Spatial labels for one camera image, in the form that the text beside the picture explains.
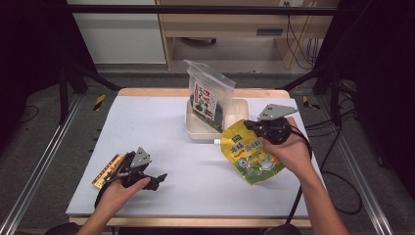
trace table edge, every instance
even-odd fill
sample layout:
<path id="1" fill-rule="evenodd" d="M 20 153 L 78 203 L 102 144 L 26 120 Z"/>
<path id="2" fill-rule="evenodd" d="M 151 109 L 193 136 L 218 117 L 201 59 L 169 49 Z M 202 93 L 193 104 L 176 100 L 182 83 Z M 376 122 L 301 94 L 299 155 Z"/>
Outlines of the table edge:
<path id="1" fill-rule="evenodd" d="M 118 96 L 189 96 L 187 88 L 123 88 L 118 91 Z M 245 98 L 290 98 L 286 90 L 270 89 L 235 89 L 234 97 Z"/>

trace snack bag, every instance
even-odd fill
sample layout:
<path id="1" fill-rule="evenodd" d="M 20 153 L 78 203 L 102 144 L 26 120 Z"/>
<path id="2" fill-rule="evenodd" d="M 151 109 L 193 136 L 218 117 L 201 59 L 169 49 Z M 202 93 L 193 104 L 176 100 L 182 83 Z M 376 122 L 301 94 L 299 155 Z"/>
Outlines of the snack bag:
<path id="1" fill-rule="evenodd" d="M 262 150 L 262 144 L 254 132 L 245 127 L 243 119 L 222 132 L 220 148 L 251 185 L 272 177 L 284 168 L 275 156 Z"/>
<path id="2" fill-rule="evenodd" d="M 190 104 L 193 114 L 218 132 L 223 131 L 235 81 L 208 65 L 185 61 L 189 65 Z"/>

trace wall outlet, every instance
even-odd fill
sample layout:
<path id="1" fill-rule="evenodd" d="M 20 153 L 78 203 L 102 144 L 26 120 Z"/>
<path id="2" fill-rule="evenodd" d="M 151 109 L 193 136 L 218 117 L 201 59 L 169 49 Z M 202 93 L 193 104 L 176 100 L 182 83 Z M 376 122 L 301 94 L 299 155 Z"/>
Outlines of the wall outlet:
<path id="1" fill-rule="evenodd" d="M 301 7 L 304 0 L 280 0 L 278 7 Z"/>

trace yellow object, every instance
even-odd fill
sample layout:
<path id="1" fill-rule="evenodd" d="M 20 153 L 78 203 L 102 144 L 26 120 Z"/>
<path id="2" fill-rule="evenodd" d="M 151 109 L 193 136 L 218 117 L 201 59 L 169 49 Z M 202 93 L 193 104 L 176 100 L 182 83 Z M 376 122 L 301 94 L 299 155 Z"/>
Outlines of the yellow object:
<path id="1" fill-rule="evenodd" d="M 104 186 L 104 179 L 108 176 L 108 174 L 113 173 L 115 170 L 116 164 L 122 160 L 122 155 L 115 155 L 110 162 L 101 170 L 97 177 L 95 177 L 92 184 L 95 185 L 97 188 L 101 189 Z"/>
<path id="2" fill-rule="evenodd" d="M 244 125 L 244 119 L 225 129 L 220 138 L 220 149 L 228 161 L 251 184 L 266 180 L 284 168 L 272 154 L 262 150 L 253 131 Z"/>

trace clear plastic bag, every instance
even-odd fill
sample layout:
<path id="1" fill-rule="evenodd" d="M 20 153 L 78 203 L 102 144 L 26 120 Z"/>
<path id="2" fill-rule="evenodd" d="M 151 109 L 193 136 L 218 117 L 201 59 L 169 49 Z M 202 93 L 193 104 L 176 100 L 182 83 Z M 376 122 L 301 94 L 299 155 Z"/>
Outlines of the clear plastic bag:
<path id="1" fill-rule="evenodd" d="M 208 65 L 185 60 L 189 65 L 189 91 L 193 114 L 222 132 L 235 81 Z"/>

